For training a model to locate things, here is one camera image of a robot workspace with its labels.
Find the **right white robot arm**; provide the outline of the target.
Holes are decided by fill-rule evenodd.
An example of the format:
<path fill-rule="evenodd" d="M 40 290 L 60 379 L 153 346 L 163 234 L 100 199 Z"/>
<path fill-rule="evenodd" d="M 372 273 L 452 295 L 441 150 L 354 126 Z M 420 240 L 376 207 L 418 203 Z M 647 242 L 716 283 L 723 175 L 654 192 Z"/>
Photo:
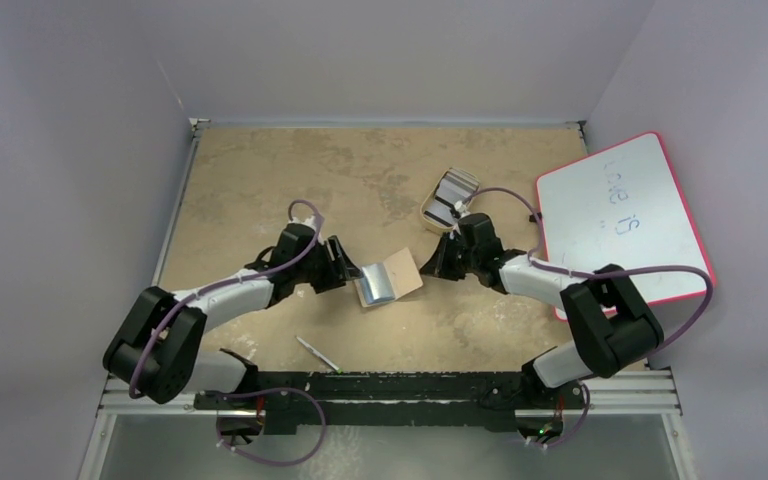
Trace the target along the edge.
<path fill-rule="evenodd" d="M 661 346 L 664 331 L 620 266 L 609 264 L 578 283 L 564 284 L 526 252 L 504 248 L 490 217 L 462 217 L 441 236 L 423 276 L 459 281 L 474 275 L 502 294 L 539 300 L 562 310 L 572 339 L 522 367 L 521 392 L 536 407 L 556 399 L 561 386 L 585 377 L 609 378 Z"/>

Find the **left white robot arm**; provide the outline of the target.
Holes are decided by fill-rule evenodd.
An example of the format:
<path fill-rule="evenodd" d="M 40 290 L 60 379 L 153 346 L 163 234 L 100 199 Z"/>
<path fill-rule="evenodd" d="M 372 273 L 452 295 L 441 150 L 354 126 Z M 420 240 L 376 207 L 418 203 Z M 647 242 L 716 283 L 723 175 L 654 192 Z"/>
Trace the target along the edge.
<path fill-rule="evenodd" d="M 307 284 L 315 293 L 360 278 L 337 236 L 288 224 L 276 245 L 214 283 L 179 291 L 144 289 L 108 345 L 103 368 L 128 383 L 132 398 L 165 404 L 181 393 L 219 392 L 232 408 L 257 399 L 256 366 L 228 349 L 201 348 L 203 336 L 244 314 L 266 310 Z"/>

